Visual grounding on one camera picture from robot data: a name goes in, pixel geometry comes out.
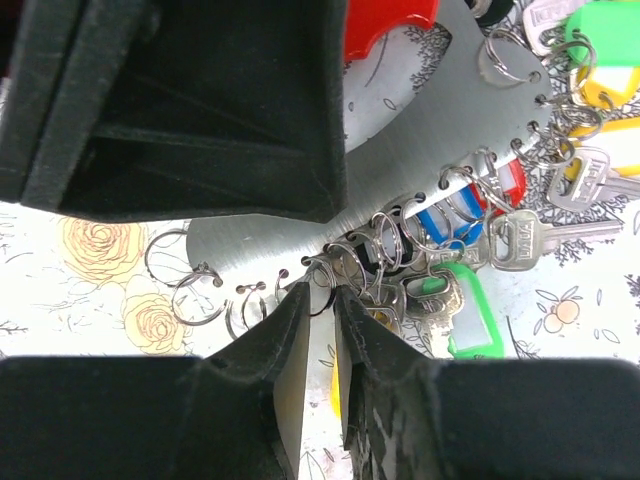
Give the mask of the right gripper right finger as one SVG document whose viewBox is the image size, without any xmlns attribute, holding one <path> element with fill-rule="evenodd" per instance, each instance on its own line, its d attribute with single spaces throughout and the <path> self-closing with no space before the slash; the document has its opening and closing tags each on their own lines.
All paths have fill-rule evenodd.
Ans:
<svg viewBox="0 0 640 480">
<path fill-rule="evenodd" d="M 357 479 L 635 479 L 639 371 L 606 359 L 435 360 L 334 303 Z"/>
</svg>

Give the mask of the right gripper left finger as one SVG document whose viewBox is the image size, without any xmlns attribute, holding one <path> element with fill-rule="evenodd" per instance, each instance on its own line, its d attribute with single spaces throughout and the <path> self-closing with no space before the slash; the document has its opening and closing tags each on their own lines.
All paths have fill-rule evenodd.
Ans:
<svg viewBox="0 0 640 480">
<path fill-rule="evenodd" d="M 10 357 L 5 479 L 293 479 L 310 288 L 207 357 Z"/>
</svg>

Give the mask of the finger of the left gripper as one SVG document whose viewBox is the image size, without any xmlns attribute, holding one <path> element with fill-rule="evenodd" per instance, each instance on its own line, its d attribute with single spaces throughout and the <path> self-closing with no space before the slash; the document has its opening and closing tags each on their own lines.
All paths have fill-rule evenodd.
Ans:
<svg viewBox="0 0 640 480">
<path fill-rule="evenodd" d="M 1 198 L 104 223 L 347 203 L 343 1 L 5 1 Z"/>
</svg>

